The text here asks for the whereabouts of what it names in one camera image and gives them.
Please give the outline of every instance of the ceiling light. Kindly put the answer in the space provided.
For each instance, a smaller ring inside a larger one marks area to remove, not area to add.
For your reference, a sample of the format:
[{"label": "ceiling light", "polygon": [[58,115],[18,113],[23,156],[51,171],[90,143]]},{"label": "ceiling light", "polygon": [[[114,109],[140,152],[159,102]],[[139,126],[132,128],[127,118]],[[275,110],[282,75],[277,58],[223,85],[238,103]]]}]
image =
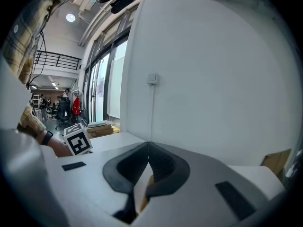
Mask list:
[{"label": "ceiling light", "polygon": [[73,22],[76,20],[76,17],[73,14],[69,13],[68,15],[66,15],[66,20],[69,22]]}]

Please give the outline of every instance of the black watch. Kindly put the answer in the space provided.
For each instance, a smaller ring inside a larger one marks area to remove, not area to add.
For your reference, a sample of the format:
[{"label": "black watch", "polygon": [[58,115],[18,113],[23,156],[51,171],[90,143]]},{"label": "black watch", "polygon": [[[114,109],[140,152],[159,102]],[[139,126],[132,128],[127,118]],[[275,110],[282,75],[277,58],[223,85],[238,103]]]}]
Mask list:
[{"label": "black watch", "polygon": [[53,136],[53,133],[51,133],[50,131],[48,131],[41,143],[41,145],[47,146],[47,143],[49,142],[49,140],[51,139],[51,137]]}]

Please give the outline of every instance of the white table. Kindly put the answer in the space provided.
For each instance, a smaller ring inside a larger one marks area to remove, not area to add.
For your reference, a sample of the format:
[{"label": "white table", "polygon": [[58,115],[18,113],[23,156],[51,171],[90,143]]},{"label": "white table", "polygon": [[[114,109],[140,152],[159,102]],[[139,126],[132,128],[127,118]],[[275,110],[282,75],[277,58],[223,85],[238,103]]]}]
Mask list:
[{"label": "white table", "polygon": [[144,140],[127,132],[110,134],[98,138],[90,139],[93,146],[93,153],[102,152],[105,150],[120,148],[134,143],[143,143]]}]

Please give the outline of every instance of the railing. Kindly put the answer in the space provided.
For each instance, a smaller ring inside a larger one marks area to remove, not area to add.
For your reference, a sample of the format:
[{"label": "railing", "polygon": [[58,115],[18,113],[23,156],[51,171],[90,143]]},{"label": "railing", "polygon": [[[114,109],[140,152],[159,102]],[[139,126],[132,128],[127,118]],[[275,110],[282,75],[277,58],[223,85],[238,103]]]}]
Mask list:
[{"label": "railing", "polygon": [[77,70],[80,61],[81,61],[80,58],[72,57],[69,55],[62,55],[53,52],[45,53],[45,51],[37,51],[34,64],[43,66],[45,63],[45,66],[56,66],[56,67],[63,67],[67,69]]}]

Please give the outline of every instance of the plaid shirt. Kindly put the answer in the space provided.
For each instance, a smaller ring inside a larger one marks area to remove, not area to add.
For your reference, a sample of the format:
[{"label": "plaid shirt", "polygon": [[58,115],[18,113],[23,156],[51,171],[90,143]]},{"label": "plaid shirt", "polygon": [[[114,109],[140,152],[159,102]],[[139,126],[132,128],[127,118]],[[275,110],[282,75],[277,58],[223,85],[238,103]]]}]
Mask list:
[{"label": "plaid shirt", "polygon": [[[26,85],[32,73],[40,32],[61,0],[31,0],[20,12],[2,46],[2,53],[13,74]],[[36,137],[45,130],[33,116],[28,104],[19,121],[18,130]]]}]

